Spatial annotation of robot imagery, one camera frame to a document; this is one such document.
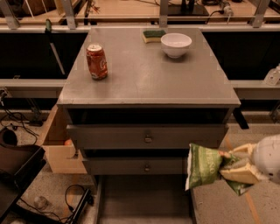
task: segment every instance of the black monitor stand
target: black monitor stand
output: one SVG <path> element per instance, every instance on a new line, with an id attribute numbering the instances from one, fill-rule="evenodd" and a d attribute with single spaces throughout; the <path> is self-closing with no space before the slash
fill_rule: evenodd
<path id="1" fill-rule="evenodd" d="M 186 4 L 186 0 L 182 0 L 181 5 L 168 6 L 168 16 L 208 17 L 209 13 L 203 5 L 194 4 L 194 0 L 190 0 L 188 4 Z"/>

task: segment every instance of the white bottle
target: white bottle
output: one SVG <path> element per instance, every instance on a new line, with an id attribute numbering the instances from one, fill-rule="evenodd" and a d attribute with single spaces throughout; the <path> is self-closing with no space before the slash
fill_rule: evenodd
<path id="1" fill-rule="evenodd" d="M 280 64 L 276 68 L 270 69 L 264 78 L 264 82 L 268 85 L 275 86 L 280 79 Z"/>

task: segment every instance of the metal post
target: metal post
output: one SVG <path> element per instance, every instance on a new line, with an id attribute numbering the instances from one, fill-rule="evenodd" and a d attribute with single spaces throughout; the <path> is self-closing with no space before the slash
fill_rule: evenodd
<path id="1" fill-rule="evenodd" d="M 255 15 L 252 18 L 252 20 L 250 21 L 250 24 L 254 28 L 259 28 L 262 26 L 263 16 L 264 16 L 265 11 L 269 7 L 269 4 L 270 4 L 270 0 L 260 0 L 258 6 L 256 8 Z"/>
<path id="2" fill-rule="evenodd" d="M 66 14 L 66 20 L 67 20 L 67 25 L 70 30 L 74 30 L 77 27 L 75 17 L 74 17 L 74 11 L 72 7 L 72 2 L 71 0 L 62 0 L 62 5 L 64 8 L 64 12 Z"/>
<path id="3" fill-rule="evenodd" d="M 9 6 L 7 0 L 0 0 L 0 8 L 5 16 L 9 28 L 12 30 L 16 30 L 19 27 L 19 22 L 15 18 L 15 15 L 12 12 L 11 7 Z"/>
<path id="4" fill-rule="evenodd" d="M 159 9 L 159 27 L 167 27 L 167 15 L 168 15 L 168 0 L 160 1 Z"/>

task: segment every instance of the gray tabletop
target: gray tabletop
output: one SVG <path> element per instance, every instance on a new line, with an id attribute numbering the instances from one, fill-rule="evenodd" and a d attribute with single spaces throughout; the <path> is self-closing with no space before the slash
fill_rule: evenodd
<path id="1" fill-rule="evenodd" d="M 160 43 L 145 44 L 141 27 L 96 27 L 80 53 L 60 94 L 58 104 L 83 105 L 240 105 L 227 76 L 197 28 L 166 28 L 192 38 L 187 54 L 169 58 Z M 103 45 L 108 77 L 93 80 L 86 49 Z"/>

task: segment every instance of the drawer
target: drawer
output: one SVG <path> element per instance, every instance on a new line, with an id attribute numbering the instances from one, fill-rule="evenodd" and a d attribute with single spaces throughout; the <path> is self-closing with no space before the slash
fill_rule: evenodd
<path id="1" fill-rule="evenodd" d="M 186 173 L 186 157 L 98 157 L 83 161 L 90 175 Z"/>
<path id="2" fill-rule="evenodd" d="M 68 125 L 79 149 L 188 149 L 189 143 L 217 148 L 224 125 Z"/>

